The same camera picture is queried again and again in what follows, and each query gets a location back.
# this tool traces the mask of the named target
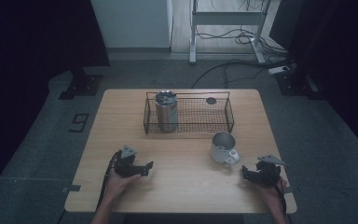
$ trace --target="wooden table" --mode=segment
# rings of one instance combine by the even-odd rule
[[[134,165],[153,161],[149,176],[127,187],[113,211],[120,213],[267,213],[257,191],[241,176],[241,166],[255,171],[257,157],[280,158],[269,121],[256,90],[229,90],[235,119],[232,134],[241,159],[223,165],[209,156],[213,133],[146,134],[148,91],[107,90],[89,134],[65,203],[69,212],[94,212],[103,176],[113,154],[124,145],[138,151]],[[227,90],[171,90],[176,93]],[[284,169],[282,177],[287,179]],[[292,193],[287,213],[296,211]]]

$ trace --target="metal stand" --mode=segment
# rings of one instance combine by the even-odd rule
[[[263,11],[258,12],[198,12],[197,1],[193,0],[193,10],[191,12],[190,63],[196,63],[197,25],[257,25],[255,38],[251,38],[252,48],[258,62],[266,62],[258,42],[269,11],[270,0],[265,4]]]

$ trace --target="metal canister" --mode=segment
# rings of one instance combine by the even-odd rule
[[[156,94],[156,111],[158,127],[165,133],[174,131],[178,126],[178,99],[172,91],[161,91]]]

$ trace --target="mug handle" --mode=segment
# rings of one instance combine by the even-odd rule
[[[240,155],[238,155],[238,153],[235,149],[232,149],[229,152],[229,156],[230,157],[228,159],[226,159],[226,163],[228,163],[228,164],[234,164],[240,160]]]

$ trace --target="gray floor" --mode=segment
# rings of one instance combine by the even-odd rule
[[[111,68],[87,69],[90,75],[104,75],[96,96],[59,100],[72,76],[66,72],[50,81],[44,107],[0,176],[0,223],[89,223],[92,214],[64,213],[64,203],[103,92],[130,88],[188,89],[202,73],[226,62],[205,57],[190,65],[179,56],[160,55],[164,60],[155,55],[144,56],[149,60],[130,60],[127,55],[126,60],[113,60]],[[266,70],[252,78],[259,70],[243,65],[229,67],[230,79],[250,77],[230,83],[229,87],[260,92],[281,156],[289,164],[286,171],[298,210],[288,222],[358,223],[358,139],[326,101],[283,96],[275,78]],[[196,88],[223,88],[221,70],[212,71]],[[70,133],[69,130],[79,128],[72,120],[80,113],[89,114],[85,130]],[[114,215],[112,223],[122,223],[123,218]],[[130,218],[138,223],[139,217]],[[213,215],[153,215],[141,220],[165,223],[172,218],[185,223],[221,220]],[[220,218],[226,223],[270,223],[267,214]]]

